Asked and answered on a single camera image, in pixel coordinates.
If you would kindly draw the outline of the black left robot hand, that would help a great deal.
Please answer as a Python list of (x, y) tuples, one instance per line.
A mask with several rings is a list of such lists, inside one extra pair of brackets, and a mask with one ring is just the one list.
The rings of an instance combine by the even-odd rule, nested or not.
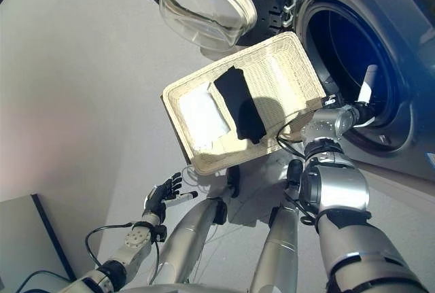
[(163, 184), (154, 186), (144, 201), (143, 214), (153, 214), (162, 224), (166, 218), (166, 210), (181, 203), (193, 200), (198, 196), (197, 191), (180, 192), (182, 187), (180, 172), (170, 176)]

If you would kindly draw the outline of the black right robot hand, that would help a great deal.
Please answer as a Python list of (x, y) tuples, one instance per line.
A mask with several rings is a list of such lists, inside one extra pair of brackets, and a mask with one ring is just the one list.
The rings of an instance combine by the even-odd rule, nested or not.
[(370, 106), (370, 100), (372, 97), (372, 86), (376, 80), (377, 71), (377, 65), (367, 66), (358, 98), (354, 103), (354, 107), (359, 113), (358, 121), (354, 125), (355, 128), (368, 126), (375, 120), (375, 112)]

